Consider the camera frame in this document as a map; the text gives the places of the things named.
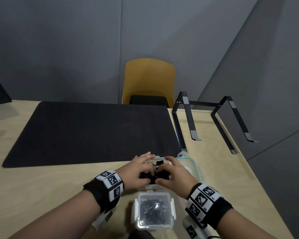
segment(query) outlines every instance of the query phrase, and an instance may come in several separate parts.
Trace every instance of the chair backrest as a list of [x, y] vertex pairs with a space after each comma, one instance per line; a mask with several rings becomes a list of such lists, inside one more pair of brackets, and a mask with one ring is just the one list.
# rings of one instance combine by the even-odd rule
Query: chair backrest
[[174, 106], [175, 67], [162, 60], [143, 58], [126, 64], [122, 104], [132, 95], [164, 96]]

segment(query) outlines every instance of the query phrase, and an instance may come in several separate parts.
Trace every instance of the gray acoustic panel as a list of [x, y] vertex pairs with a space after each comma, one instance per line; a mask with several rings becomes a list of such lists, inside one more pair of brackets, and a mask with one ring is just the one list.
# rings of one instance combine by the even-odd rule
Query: gray acoustic panel
[[259, 141], [246, 140], [228, 104], [219, 110], [246, 159], [299, 129], [299, 0], [256, 3], [199, 100], [223, 96]]
[[174, 97], [197, 100], [256, 1], [122, 0], [120, 97], [126, 63], [155, 58], [176, 68]]
[[295, 239], [299, 239], [299, 132], [248, 163]]
[[121, 0], [0, 0], [12, 99], [118, 102]]

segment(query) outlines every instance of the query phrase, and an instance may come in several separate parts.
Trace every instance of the wristband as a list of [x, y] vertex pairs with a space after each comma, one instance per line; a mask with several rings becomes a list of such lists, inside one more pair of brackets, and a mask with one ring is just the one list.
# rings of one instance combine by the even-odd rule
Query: wristband
[[83, 186], [90, 191], [103, 211], [113, 209], [123, 193], [124, 184], [120, 176], [113, 170], [104, 171]]
[[230, 209], [231, 204], [217, 190], [198, 183], [188, 196], [185, 210], [200, 227], [208, 224], [216, 229], [220, 219]]

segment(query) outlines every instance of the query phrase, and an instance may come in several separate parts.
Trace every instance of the hand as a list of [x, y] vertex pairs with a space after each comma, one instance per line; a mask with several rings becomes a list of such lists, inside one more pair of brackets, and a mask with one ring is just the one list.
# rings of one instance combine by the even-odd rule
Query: hand
[[150, 164], [144, 164], [146, 161], [155, 158], [150, 152], [141, 156], [135, 156], [133, 160], [116, 170], [116, 173], [121, 177], [124, 183], [124, 190], [139, 189], [150, 183], [150, 179], [140, 179], [141, 172], [149, 171], [154, 175], [154, 169]]
[[167, 156], [166, 160], [171, 164], [164, 163], [158, 167], [158, 171], [167, 170], [173, 176], [172, 180], [158, 178], [155, 184], [164, 186], [174, 191], [178, 196], [187, 199], [194, 185], [198, 180], [177, 160], [177, 158]]

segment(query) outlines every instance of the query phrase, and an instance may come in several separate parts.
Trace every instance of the wooden desk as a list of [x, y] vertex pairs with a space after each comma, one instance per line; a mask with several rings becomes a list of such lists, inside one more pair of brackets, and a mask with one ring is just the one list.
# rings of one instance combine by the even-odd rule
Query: wooden desk
[[[0, 239], [7, 238], [74, 196], [96, 174], [126, 163], [2, 168], [2, 162], [38, 103], [13, 101], [0, 105]], [[228, 135], [238, 152], [236, 155], [230, 153], [211, 119], [210, 111], [193, 110], [192, 113], [202, 141], [191, 139], [184, 110], [179, 109], [178, 117], [189, 156], [195, 159], [203, 181], [219, 190], [236, 210], [273, 236], [279, 239], [293, 238], [231, 136]], [[186, 212], [179, 209], [184, 200], [178, 199], [174, 193], [171, 196], [177, 207], [174, 228], [152, 234], [157, 239], [189, 238], [182, 226]], [[96, 236], [96, 232], [90, 228], [83, 238], [120, 238], [126, 235], [131, 230], [130, 208], [134, 198], [135, 193], [123, 194], [117, 211], [98, 232], [101, 235]]]

